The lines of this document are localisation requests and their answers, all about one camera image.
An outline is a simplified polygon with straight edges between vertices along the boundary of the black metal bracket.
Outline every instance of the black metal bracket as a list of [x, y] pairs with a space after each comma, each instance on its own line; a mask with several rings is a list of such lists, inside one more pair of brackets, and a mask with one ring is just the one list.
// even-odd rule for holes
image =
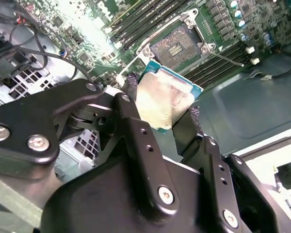
[[[114, 97], [104, 93], [97, 103], [84, 105], [72, 113], [68, 124], [76, 129], [86, 128], [108, 135], [101, 147], [98, 164], [126, 148], [130, 158], [132, 177], [136, 193], [145, 216], [155, 222], [166, 222], [179, 209], [179, 198], [162, 153], [150, 125], [140, 120], [133, 98], [118, 93]], [[173, 196], [172, 203], [166, 204], [159, 196], [159, 188], [166, 187]]]
[[244, 198], [250, 195], [250, 200], [255, 197], [254, 202], [258, 202], [256, 206], [259, 207], [260, 219], [263, 219], [259, 228], [261, 232], [291, 232], [291, 220], [244, 161], [241, 162], [234, 155], [223, 157], [218, 144], [204, 135], [198, 115], [196, 107], [187, 111], [173, 127], [173, 132], [178, 152], [183, 156], [183, 163], [198, 169], [203, 175], [202, 192], [204, 200], [208, 199], [206, 204], [203, 202], [205, 222], [215, 232], [253, 232], [255, 229], [249, 229], [241, 218], [239, 199], [235, 195], [235, 190], [240, 189], [246, 190]]
[[247, 206], [256, 210], [255, 221], [261, 232], [291, 232], [291, 220], [283, 209], [254, 175], [248, 165], [240, 157], [229, 155], [225, 162], [232, 170], [233, 181], [240, 189], [239, 199], [246, 200]]
[[[0, 106], [0, 126], [10, 133], [0, 141], [0, 174], [26, 179], [48, 175], [58, 156], [59, 140], [71, 112], [101, 94], [98, 86], [80, 79]], [[33, 135], [45, 137], [49, 148], [30, 149], [27, 143]]]

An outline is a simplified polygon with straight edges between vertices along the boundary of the electrolytic capacitor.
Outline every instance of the electrolytic capacitor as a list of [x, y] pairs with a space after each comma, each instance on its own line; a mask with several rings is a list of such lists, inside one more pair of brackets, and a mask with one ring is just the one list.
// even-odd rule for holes
[[266, 46], [271, 46], [272, 45], [272, 41], [271, 40], [267, 40], [264, 42]]
[[236, 0], [233, 0], [229, 3], [230, 8], [235, 8], [235, 7], [237, 7], [237, 5], [238, 5], [238, 3]]
[[240, 28], [243, 27], [245, 24], [246, 24], [246, 23], [245, 23], [244, 20], [239, 20], [239, 21], [237, 22], [237, 26], [240, 27]]
[[241, 41], [246, 41], [249, 37], [245, 34], [241, 34]]
[[242, 12], [240, 10], [234, 11], [233, 16], [236, 18], [242, 17]]
[[262, 36], [264, 41], [268, 41], [271, 39], [271, 35], [269, 33], [263, 33]]

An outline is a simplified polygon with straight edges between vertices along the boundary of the mounting hole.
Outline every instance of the mounting hole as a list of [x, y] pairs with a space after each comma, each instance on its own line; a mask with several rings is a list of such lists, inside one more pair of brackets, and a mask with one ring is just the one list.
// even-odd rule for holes
[[140, 132], [141, 132], [142, 134], [147, 134], [147, 130], [146, 130], [146, 129], [141, 129]]
[[151, 147], [150, 145], [146, 146], [146, 150], [149, 151], [149, 152], [153, 152], [154, 151], [153, 147]]
[[225, 179], [221, 178], [220, 180], [222, 181], [223, 184], [227, 185], [227, 182]]
[[104, 116], [101, 116], [97, 119], [98, 125], [104, 125], [106, 123], [107, 119]]

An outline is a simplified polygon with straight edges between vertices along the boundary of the green circuit board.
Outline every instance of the green circuit board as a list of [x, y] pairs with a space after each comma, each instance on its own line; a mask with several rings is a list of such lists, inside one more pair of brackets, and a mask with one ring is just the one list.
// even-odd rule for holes
[[[182, 32], [191, 38], [191, 42], [199, 41], [202, 34], [203, 42], [215, 45], [215, 53], [225, 52], [228, 56], [228, 50], [240, 41], [250, 41], [256, 47], [255, 56], [262, 60], [271, 54], [273, 45], [280, 43], [286, 46], [291, 43], [291, 21], [287, 15], [289, 7], [284, 1], [238, 0], [233, 1], [236, 2], [233, 7], [230, 0], [17, 1], [32, 19], [51, 27], [64, 39], [69, 59], [81, 64], [93, 80], [103, 84], [115, 85], [116, 76], [136, 57], [137, 49], [147, 37], [192, 9], [198, 11], [194, 20], [199, 34], [195, 28]], [[171, 36], [176, 35], [176, 30], [181, 29], [182, 25], [184, 22], [180, 20], [170, 24], [151, 41], [150, 46], [152, 51], [157, 52], [156, 60], [186, 77], [197, 67], [212, 61], [214, 56], [200, 56], [196, 44], [190, 47], [190, 50], [197, 49], [195, 54], [185, 50]], [[60, 47], [56, 36], [45, 30]], [[171, 54], [166, 54], [163, 44], [173, 49]], [[175, 59], [180, 53], [181, 58], [186, 58], [178, 65]], [[243, 49], [235, 59], [246, 66], [234, 67], [224, 77], [250, 66], [251, 58]], [[136, 59], [126, 72], [141, 73], [145, 66], [141, 59]]]

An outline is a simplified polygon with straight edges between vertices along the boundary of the ram slot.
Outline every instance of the ram slot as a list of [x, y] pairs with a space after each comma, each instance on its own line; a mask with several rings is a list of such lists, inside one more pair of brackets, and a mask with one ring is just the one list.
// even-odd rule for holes
[[[235, 62], [244, 64], [249, 62], [249, 57], [244, 52], [242, 44], [233, 46], [227, 51], [221, 53], [221, 55]], [[213, 57], [206, 63], [185, 74], [184, 77], [189, 79], [191, 82], [200, 85], [201, 87], [206, 87], [207, 85], [220, 80], [239, 68], [239, 66], [232, 64], [231, 62], [218, 57]]]
[[120, 16], [120, 18], [117, 18], [116, 21], [114, 21], [112, 24], [111, 24], [111, 27], [114, 29], [116, 29], [117, 27], [121, 27], [123, 24], [126, 23], [129, 23], [130, 22], [130, 19], [131, 17], [134, 17], [138, 14], [140, 14], [141, 11], [143, 11], [143, 9], [145, 7], [147, 7], [149, 5], [149, 1], [147, 0], [146, 2], [144, 2], [143, 4], [139, 4], [135, 7], [132, 7], [130, 8], [128, 11], [132, 10], [133, 9], [133, 13], [131, 15], [128, 15], [126, 18], [123, 18], [125, 14], [123, 14], [122, 16]]
[[161, 15], [162, 12], [165, 11], [166, 8], [170, 7], [170, 5], [174, 4], [176, 1], [170, 1], [170, 0], [163, 0], [158, 4], [155, 8], [153, 8], [150, 12], [147, 13], [146, 16], [139, 19], [139, 21], [135, 21], [131, 26], [127, 27], [125, 30], [123, 30], [123, 33], [117, 33], [113, 36], [115, 38], [115, 42], [125, 40], [125, 38], [128, 38], [132, 34], [136, 33], [138, 29], [144, 27], [148, 23], [151, 22], [151, 19], [157, 18], [157, 15]]
[[[239, 54], [239, 52], [237, 50], [234, 50], [234, 51], [230, 51], [228, 54], [225, 54], [223, 56], [228, 57], [229, 59], [233, 59], [238, 54]], [[209, 71], [211, 72], [213, 70], [219, 69], [221, 67], [221, 65], [224, 64], [225, 62], [228, 62], [228, 61], [223, 60], [219, 57], [213, 57], [212, 59], [210, 59], [206, 63], [202, 64], [201, 66], [199, 66], [196, 69], [194, 69], [193, 71], [191, 71], [190, 73], [185, 74], [185, 76], [190, 79], [193, 76], [195, 76], [196, 72], [199, 72], [198, 73], [199, 75], [207, 74], [207, 73], [209, 73]]]
[[136, 32], [132, 32], [129, 38], [122, 40], [123, 50], [128, 50], [133, 44], [140, 40], [140, 38], [146, 37], [149, 31], [151, 31], [153, 28], [156, 28], [158, 25], [165, 23], [166, 19], [175, 12], [175, 8], [176, 10], [180, 9], [180, 7], [182, 7], [186, 1], [187, 0], [182, 0], [174, 3], [174, 5], [172, 5], [168, 10], [164, 11], [161, 15], [157, 16], [146, 27]]
[[116, 33], [114, 36], [118, 37], [117, 35], [120, 35], [121, 33], [123, 33], [128, 27], [136, 23], [136, 21], [138, 21], [140, 18], [147, 15], [148, 12], [152, 8], [155, 8], [157, 5], [159, 5], [163, 1], [164, 0], [151, 0], [151, 1], [147, 1], [143, 5], [140, 5], [138, 7], [138, 10], [136, 9], [134, 13], [132, 13], [130, 16], [128, 16], [122, 21], [118, 21], [112, 26], [113, 31]]
[[[234, 59], [235, 62], [247, 62], [247, 59], [244, 57], [238, 57], [237, 59]], [[202, 77], [197, 74], [196, 79], [192, 79], [191, 82], [200, 85], [201, 87], [205, 87], [205, 84], [213, 83], [217, 80], [220, 80], [221, 78], [225, 77], [226, 75], [234, 72], [235, 70], [239, 69], [240, 67], [232, 64], [230, 62], [224, 63], [222, 66], [220, 66], [220, 69], [213, 70], [209, 75], [204, 75]]]

